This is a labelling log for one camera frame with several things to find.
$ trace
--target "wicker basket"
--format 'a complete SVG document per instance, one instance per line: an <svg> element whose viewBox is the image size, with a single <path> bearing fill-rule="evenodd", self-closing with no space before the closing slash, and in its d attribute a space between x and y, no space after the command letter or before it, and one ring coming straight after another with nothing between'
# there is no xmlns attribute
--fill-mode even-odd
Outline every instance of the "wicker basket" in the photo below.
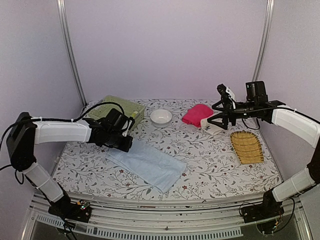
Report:
<svg viewBox="0 0 320 240"><path fill-rule="evenodd" d="M120 104L124 110L124 114L127 117L134 118L135 123L130 131L132 131L145 117L145 108L146 107L142 106L136 102L129 101L129 100L117 97L117 96L111 96L111 95L106 96L103 100L99 101L98 103L103 103L103 102L113 102L113 103ZM118 106L102 105L98 108L91 110L88 113L88 116L90 118L93 118L94 120L97 120L97 119L105 117L110 112L110 110L113 108L120 111L120 108Z"/></svg>
<svg viewBox="0 0 320 240"><path fill-rule="evenodd" d="M258 137L249 131L235 131L230 134L231 143L241 164L259 164L264 155Z"/></svg>

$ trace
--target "light blue towel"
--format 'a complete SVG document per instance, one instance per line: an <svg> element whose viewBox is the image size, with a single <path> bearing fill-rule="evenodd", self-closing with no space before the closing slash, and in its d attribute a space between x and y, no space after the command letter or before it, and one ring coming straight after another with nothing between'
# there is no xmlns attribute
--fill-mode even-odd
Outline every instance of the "light blue towel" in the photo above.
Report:
<svg viewBox="0 0 320 240"><path fill-rule="evenodd" d="M187 167L186 163L136 139L133 139L129 152L111 148L106 157L163 194L175 184Z"/></svg>

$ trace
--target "white cloth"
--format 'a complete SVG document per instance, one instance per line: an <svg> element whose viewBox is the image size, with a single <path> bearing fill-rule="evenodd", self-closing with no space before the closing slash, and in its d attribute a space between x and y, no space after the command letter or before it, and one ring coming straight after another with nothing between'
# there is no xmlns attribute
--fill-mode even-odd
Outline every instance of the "white cloth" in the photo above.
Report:
<svg viewBox="0 0 320 240"><path fill-rule="evenodd" d="M210 117L207 117L207 118L204 118L200 121L200 124L201 124L201 128L203 131L207 132L208 134L211 134L211 135L217 135L218 133L220 133L223 129L221 127L218 127L216 125L213 125L211 123L208 123L207 119L208 118L211 118L212 116ZM221 123L221 119L215 119L215 121Z"/></svg>
<svg viewBox="0 0 320 240"><path fill-rule="evenodd" d="M180 178L187 164L136 139L129 152L112 148L107 159L136 174L148 184L166 193Z"/></svg>

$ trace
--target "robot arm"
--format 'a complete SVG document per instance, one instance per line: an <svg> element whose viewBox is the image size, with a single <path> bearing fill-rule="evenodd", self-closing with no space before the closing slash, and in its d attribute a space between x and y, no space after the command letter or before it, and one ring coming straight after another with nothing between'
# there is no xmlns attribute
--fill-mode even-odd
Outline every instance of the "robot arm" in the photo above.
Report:
<svg viewBox="0 0 320 240"><path fill-rule="evenodd" d="M33 118L29 113L23 112L16 122L31 119ZM77 122L41 120L18 124L12 128L6 140L11 165L45 195L51 206L49 213L63 219L88 222L91 215L89 203L71 203L68 194L37 162L34 145L48 142L82 142L128 152L133 138L127 133L132 122L132 118L113 108L106 117L97 121L83 118Z"/></svg>
<svg viewBox="0 0 320 240"><path fill-rule="evenodd" d="M221 100L212 108L221 112L209 118L208 123L226 130L229 122L233 126L236 124L236 119L258 118L287 129L315 149L311 162L304 170L265 192L261 204L245 206L241 209L245 222L275 217L279 213L283 214L282 201L296 194L301 194L320 183L319 122L289 108L283 102L268 101L263 81L246 83L247 102L236 102L232 91L223 84L220 84L217 90L221 95ZM214 121L218 118L221 118L222 121Z"/></svg>

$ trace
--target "white wall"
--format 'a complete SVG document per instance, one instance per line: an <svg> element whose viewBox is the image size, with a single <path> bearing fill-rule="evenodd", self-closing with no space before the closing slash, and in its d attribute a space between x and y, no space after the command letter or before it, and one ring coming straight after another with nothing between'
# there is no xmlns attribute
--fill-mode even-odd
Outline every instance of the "white wall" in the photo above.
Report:
<svg viewBox="0 0 320 240"><path fill-rule="evenodd" d="M320 120L320 2L275 1L271 32L260 80L270 100ZM261 131L285 179L310 162L314 150L297 136L274 125ZM301 196L314 239L320 239L320 189Z"/></svg>
<svg viewBox="0 0 320 240"><path fill-rule="evenodd" d="M56 1L0 1L0 133L20 112L71 118L81 104L63 42ZM61 144L40 145L38 161L51 170ZM6 144L0 167L10 163ZM14 170L0 172L0 239L17 240L33 195Z"/></svg>
<svg viewBox="0 0 320 240"><path fill-rule="evenodd" d="M86 98L245 96L266 0L69 0L66 13Z"/></svg>

